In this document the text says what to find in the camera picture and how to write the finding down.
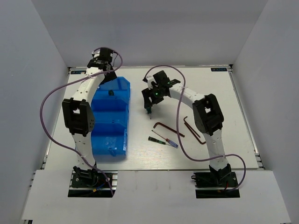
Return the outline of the teal handled small screwdriver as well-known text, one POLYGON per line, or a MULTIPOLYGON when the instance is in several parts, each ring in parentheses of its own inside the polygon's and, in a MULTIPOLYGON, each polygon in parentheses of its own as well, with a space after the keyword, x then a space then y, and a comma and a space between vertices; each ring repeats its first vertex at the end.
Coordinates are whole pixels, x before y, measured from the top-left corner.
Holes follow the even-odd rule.
POLYGON ((109 96, 114 96, 114 91, 113 90, 109 90, 108 94, 109 94, 109 96))

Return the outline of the long brown hex key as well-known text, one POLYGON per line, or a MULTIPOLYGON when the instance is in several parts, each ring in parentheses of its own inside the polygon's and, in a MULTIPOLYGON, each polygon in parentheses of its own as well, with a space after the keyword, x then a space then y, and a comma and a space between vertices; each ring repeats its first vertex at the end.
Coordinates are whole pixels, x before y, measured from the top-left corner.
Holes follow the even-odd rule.
POLYGON ((169 131, 171 131, 171 132, 173 132, 173 133, 177 133, 177 131, 176 131, 175 129, 173 129, 173 128, 167 126, 167 125, 164 124, 164 123, 157 122, 157 123, 155 123, 155 124, 153 125, 153 128, 155 129, 157 126, 161 126, 161 127, 165 128, 165 129, 167 129, 167 130, 169 130, 169 131))

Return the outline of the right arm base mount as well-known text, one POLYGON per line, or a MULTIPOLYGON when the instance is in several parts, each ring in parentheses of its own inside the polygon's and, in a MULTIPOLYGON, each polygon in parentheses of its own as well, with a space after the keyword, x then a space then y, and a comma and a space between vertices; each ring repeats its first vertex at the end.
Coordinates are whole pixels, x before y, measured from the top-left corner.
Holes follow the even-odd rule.
POLYGON ((238 185, 235 172, 218 181, 210 172, 193 173, 191 179, 198 188, 234 188, 238 185))

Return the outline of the blue plastic compartment bin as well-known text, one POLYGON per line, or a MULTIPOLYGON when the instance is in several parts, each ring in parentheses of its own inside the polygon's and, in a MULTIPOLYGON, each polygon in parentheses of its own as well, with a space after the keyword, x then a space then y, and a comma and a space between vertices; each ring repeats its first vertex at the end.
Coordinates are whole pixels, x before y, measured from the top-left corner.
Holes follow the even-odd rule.
POLYGON ((118 77, 100 85, 91 108, 95 126, 91 133, 93 156, 97 163, 122 160, 128 148, 130 82, 118 77))

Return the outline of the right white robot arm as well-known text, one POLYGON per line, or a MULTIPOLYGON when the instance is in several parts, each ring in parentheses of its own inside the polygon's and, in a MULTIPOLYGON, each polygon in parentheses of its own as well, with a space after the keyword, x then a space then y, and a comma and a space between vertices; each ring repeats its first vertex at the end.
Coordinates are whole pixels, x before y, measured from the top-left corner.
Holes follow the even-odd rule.
POLYGON ((193 111, 196 128, 203 134, 209 154, 211 181, 222 186, 228 180, 231 166, 225 157, 222 143, 224 116, 214 94, 202 95, 190 90, 177 79, 170 80, 162 70, 153 76, 144 77, 148 87, 142 90, 144 108, 151 113, 153 105, 163 101, 164 97, 179 100, 193 111))

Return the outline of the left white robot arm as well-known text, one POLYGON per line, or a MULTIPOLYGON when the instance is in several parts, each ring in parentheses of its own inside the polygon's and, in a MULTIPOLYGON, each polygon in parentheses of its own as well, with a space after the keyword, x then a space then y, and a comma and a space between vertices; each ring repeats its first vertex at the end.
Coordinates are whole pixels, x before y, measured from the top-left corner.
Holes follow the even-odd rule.
POLYGON ((95 126, 95 116, 91 102, 100 84, 116 78, 111 65, 115 52, 109 48, 100 48, 92 53, 85 80, 80 82, 71 98, 62 102, 64 123, 74 140, 75 151, 79 153, 79 164, 96 167, 92 153, 91 132, 95 126))

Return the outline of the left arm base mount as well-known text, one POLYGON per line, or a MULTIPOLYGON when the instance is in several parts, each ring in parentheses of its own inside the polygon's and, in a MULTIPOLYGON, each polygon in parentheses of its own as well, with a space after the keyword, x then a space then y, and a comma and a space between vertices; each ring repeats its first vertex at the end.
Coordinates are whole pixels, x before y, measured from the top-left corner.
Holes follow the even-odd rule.
POLYGON ((117 175, 116 171, 105 172, 106 177, 95 169, 81 169, 73 167, 70 189, 71 190, 110 190, 116 188, 117 175))

